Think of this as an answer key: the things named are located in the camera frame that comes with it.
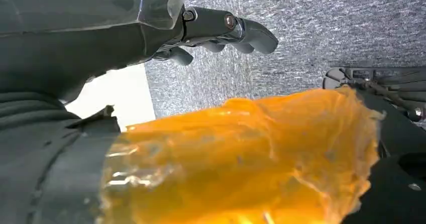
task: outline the gray textured wall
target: gray textured wall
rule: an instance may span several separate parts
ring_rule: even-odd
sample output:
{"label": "gray textured wall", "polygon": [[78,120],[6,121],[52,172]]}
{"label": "gray textured wall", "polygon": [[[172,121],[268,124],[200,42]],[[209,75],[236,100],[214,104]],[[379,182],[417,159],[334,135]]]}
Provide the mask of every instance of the gray textured wall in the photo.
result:
{"label": "gray textured wall", "polygon": [[266,25],[271,55],[191,49],[187,67],[146,63],[157,117],[321,86],[330,66],[426,65],[426,0],[186,0]]}

